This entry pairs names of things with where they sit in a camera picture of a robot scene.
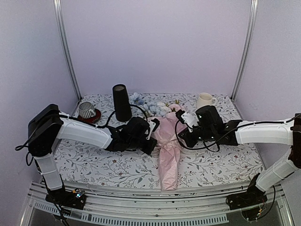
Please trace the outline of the pink flower bouquet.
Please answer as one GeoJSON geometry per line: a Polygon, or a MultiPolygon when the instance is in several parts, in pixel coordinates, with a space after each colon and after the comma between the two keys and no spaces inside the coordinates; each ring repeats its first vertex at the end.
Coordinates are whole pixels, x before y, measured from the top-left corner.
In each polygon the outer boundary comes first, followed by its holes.
{"type": "Polygon", "coordinates": [[[182,147],[175,135],[175,125],[178,121],[175,113],[185,110],[176,100],[174,103],[164,103],[154,100],[144,100],[139,93],[129,96],[130,104],[142,108],[150,119],[159,120],[159,127],[152,133],[158,142],[158,171],[162,191],[177,189],[178,166],[182,147]]]}

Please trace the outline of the cream printed ribbon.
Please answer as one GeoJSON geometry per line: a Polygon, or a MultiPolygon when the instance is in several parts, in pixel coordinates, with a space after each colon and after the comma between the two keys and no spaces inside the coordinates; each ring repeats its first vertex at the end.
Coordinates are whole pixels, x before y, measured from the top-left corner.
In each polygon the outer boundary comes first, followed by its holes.
{"type": "MultiPolygon", "coordinates": [[[[201,149],[201,150],[188,150],[184,147],[182,147],[177,140],[172,140],[167,145],[172,145],[172,147],[179,148],[180,154],[195,154],[195,153],[209,153],[210,151],[207,149],[201,149]]],[[[162,146],[157,145],[153,151],[155,154],[159,154],[162,146]]]]}

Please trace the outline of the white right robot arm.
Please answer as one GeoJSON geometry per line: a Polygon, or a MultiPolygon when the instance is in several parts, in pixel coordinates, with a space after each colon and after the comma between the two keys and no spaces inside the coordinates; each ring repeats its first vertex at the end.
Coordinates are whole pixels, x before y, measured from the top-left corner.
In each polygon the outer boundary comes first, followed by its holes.
{"type": "Polygon", "coordinates": [[[176,112],[179,122],[187,127],[176,138],[179,144],[195,150],[198,142],[210,143],[210,146],[237,146],[248,143],[284,144],[289,150],[271,167],[252,179],[248,191],[243,195],[247,205],[254,205],[261,194],[274,184],[287,178],[301,168],[301,115],[297,113],[291,119],[280,121],[222,121],[215,106],[206,105],[192,115],[186,111],[176,112]]]}

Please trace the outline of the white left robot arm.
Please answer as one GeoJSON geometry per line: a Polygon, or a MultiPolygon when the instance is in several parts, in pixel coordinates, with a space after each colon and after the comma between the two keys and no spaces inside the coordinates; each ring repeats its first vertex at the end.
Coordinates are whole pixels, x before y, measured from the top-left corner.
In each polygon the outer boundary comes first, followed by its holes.
{"type": "Polygon", "coordinates": [[[99,126],[70,117],[59,111],[57,105],[50,104],[30,121],[26,146],[37,162],[47,187],[52,191],[52,197],[59,204],[66,204],[70,194],[63,189],[63,180],[52,153],[56,140],[79,141],[112,152],[138,149],[150,155],[157,144],[151,135],[158,126],[159,120],[141,117],[132,117],[119,129],[109,125],[99,126]]]}

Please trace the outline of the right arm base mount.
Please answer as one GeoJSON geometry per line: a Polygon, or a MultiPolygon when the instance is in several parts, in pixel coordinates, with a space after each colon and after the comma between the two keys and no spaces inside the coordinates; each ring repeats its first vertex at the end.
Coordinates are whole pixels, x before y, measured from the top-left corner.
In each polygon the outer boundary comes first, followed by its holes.
{"type": "Polygon", "coordinates": [[[226,197],[226,204],[229,206],[230,210],[246,208],[259,204],[262,205],[261,207],[243,210],[241,212],[243,218],[247,221],[258,220],[261,216],[263,208],[266,206],[266,201],[268,200],[265,192],[262,192],[256,187],[256,180],[258,176],[259,173],[251,180],[245,192],[230,194],[226,197]]]}

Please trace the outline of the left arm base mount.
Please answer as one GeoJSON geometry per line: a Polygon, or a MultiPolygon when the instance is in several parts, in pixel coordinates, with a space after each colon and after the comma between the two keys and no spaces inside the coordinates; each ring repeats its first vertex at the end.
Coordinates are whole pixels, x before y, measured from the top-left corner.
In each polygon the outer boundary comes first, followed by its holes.
{"type": "Polygon", "coordinates": [[[72,191],[67,191],[63,186],[57,190],[50,190],[47,188],[47,195],[45,200],[56,204],[57,206],[69,207],[73,209],[83,210],[87,196],[85,191],[81,189],[74,189],[72,191]]]}

